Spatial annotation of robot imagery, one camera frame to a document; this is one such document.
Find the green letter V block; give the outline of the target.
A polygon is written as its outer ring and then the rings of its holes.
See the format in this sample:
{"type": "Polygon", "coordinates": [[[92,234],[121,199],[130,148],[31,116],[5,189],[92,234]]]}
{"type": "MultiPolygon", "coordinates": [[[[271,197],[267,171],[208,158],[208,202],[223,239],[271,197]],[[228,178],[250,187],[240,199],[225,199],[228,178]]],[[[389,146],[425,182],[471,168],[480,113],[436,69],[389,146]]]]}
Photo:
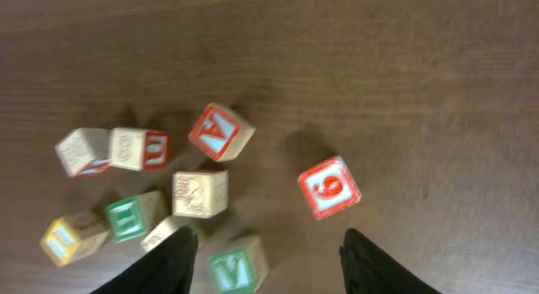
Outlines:
{"type": "Polygon", "coordinates": [[[207,264],[219,294],[255,293],[270,270],[259,235],[231,241],[223,251],[211,256],[207,264]]]}

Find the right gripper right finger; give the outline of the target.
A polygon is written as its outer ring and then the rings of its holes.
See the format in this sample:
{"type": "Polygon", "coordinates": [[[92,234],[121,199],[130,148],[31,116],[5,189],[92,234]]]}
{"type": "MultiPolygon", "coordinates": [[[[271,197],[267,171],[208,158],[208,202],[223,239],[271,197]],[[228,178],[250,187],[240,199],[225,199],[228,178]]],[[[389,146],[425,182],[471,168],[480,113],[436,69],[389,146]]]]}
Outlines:
{"type": "Polygon", "coordinates": [[[440,294],[354,228],[339,255],[347,294],[440,294]]]}

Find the wooden block green side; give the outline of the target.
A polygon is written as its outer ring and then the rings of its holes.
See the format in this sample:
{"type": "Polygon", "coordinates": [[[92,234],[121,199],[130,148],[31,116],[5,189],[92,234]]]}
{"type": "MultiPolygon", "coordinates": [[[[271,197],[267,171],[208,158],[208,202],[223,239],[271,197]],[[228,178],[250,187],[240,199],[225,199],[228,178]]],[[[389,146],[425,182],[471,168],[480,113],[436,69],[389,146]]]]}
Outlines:
{"type": "Polygon", "coordinates": [[[212,218],[228,207],[228,172],[178,171],[173,175],[172,213],[212,218]]]}

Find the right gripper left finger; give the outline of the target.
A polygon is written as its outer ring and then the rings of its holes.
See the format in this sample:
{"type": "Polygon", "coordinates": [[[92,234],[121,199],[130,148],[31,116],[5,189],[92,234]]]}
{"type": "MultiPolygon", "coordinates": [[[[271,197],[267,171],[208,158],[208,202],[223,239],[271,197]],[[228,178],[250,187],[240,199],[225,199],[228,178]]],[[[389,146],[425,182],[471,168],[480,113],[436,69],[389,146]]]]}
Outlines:
{"type": "Polygon", "coordinates": [[[198,236],[181,227],[91,294],[189,294],[198,236]]]}

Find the wooden hand picture block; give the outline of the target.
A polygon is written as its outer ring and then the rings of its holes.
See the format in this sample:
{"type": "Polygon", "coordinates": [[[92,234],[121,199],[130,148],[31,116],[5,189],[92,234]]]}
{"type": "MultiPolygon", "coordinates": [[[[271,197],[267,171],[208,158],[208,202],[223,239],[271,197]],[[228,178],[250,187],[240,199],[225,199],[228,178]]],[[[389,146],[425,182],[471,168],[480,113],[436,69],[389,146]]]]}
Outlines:
{"type": "Polygon", "coordinates": [[[150,233],[141,241],[142,249],[148,253],[170,235],[178,231],[181,227],[189,227],[198,237],[198,247],[207,239],[207,234],[199,221],[192,217],[168,216],[161,221],[150,233]]]}

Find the green letter B block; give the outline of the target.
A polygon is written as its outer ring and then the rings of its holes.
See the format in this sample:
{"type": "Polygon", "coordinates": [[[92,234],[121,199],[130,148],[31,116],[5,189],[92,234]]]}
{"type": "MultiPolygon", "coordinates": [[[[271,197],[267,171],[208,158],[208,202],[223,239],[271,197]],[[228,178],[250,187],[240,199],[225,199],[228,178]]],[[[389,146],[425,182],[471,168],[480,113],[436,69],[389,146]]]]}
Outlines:
{"type": "Polygon", "coordinates": [[[147,235],[168,216],[168,207],[160,190],[117,201],[105,209],[113,239],[121,243],[147,235]]]}

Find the red number 6 block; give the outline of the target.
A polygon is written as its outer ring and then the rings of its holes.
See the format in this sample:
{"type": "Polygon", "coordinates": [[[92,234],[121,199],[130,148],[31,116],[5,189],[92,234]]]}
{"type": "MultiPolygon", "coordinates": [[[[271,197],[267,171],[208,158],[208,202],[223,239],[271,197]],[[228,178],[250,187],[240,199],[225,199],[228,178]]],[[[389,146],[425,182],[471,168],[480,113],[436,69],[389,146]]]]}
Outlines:
{"type": "Polygon", "coordinates": [[[340,156],[304,171],[297,183],[317,221],[360,202],[361,192],[340,156]]]}

